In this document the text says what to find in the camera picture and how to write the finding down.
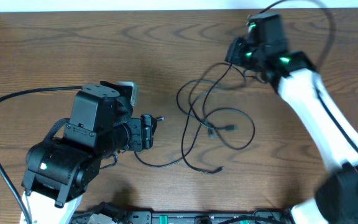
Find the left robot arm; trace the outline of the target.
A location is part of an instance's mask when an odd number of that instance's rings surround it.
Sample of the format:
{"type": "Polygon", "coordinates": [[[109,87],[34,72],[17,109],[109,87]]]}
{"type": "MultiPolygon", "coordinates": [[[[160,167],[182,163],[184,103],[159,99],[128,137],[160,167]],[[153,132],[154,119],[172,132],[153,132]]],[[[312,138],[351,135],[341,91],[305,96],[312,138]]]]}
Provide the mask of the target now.
{"type": "Polygon", "coordinates": [[[132,116],[133,82],[81,86],[69,118],[58,120],[26,155],[21,223],[68,223],[104,159],[153,146],[161,117],[132,116]]]}

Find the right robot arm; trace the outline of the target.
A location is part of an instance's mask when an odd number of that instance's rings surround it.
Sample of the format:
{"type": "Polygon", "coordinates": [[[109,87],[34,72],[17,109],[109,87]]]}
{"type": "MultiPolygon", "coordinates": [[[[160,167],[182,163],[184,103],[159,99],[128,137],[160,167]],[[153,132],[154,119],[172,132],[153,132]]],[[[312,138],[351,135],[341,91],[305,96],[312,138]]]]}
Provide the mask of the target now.
{"type": "Polygon", "coordinates": [[[234,39],[226,62],[259,72],[298,115],[312,137],[329,177],[313,198],[290,209],[294,223],[358,220],[358,132],[330,97],[316,66],[291,52],[280,15],[249,17],[248,35],[234,39]]]}

